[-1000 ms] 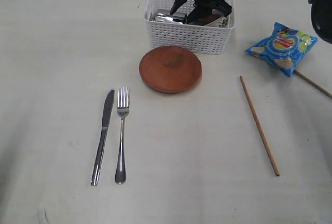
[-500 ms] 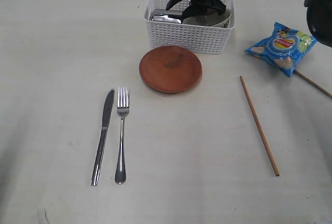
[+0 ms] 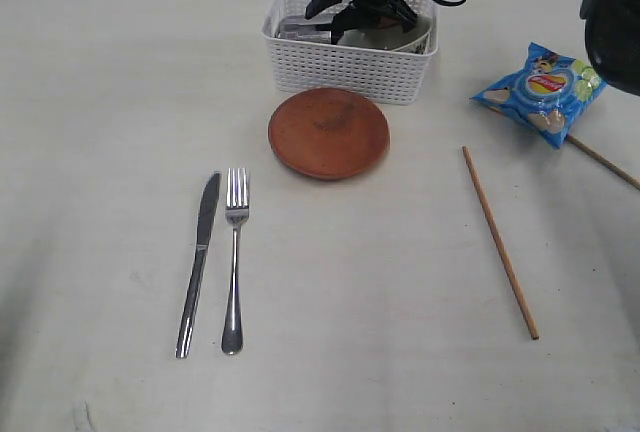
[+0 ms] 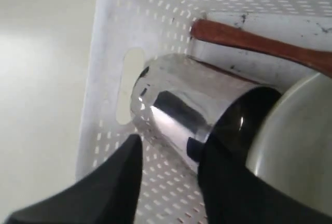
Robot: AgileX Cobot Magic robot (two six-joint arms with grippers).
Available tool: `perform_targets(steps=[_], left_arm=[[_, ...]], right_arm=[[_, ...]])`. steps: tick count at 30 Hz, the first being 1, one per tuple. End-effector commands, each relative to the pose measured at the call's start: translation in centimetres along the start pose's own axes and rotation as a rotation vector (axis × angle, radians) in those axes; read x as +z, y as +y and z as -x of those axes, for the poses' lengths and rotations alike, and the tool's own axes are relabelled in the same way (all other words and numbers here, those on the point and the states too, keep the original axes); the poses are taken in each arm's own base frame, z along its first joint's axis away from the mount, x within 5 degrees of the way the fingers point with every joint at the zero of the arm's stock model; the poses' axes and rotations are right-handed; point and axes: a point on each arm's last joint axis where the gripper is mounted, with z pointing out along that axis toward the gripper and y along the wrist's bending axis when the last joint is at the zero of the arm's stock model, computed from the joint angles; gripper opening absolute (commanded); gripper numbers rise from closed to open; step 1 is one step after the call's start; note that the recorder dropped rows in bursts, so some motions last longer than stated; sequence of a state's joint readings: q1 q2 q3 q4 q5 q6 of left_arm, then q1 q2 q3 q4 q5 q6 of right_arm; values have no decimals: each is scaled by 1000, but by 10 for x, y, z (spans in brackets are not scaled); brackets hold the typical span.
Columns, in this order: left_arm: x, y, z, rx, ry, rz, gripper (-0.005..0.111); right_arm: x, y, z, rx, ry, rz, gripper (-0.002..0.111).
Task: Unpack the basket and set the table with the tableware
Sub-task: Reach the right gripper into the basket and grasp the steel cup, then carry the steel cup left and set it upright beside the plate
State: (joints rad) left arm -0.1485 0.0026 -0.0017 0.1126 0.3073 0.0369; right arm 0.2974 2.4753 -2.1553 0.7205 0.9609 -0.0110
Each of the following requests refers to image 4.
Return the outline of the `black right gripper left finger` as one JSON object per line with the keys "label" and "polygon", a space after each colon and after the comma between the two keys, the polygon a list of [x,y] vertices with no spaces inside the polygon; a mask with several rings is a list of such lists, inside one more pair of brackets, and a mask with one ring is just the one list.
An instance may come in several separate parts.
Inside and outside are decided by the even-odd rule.
{"label": "black right gripper left finger", "polygon": [[139,135],[66,190],[13,212],[8,223],[134,223],[143,170]]}

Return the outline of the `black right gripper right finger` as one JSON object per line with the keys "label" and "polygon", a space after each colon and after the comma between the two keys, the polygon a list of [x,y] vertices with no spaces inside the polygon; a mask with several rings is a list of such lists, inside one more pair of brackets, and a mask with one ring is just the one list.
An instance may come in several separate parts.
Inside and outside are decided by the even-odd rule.
{"label": "black right gripper right finger", "polygon": [[214,135],[202,150],[198,184],[208,223],[331,223],[256,177]]}

